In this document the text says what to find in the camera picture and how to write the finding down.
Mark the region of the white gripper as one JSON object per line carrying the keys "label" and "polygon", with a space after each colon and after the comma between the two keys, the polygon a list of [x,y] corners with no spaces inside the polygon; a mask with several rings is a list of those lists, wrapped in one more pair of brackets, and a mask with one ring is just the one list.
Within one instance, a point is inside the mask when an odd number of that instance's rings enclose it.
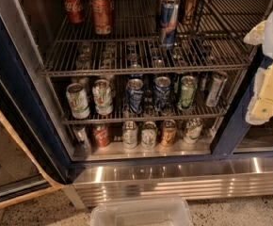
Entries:
{"label": "white gripper", "polygon": [[[244,43],[251,45],[262,43],[263,53],[273,59],[273,11],[266,21],[258,23],[250,30],[244,37]],[[258,69],[245,120],[252,125],[261,125],[271,117],[273,117],[273,64],[267,69]]]}

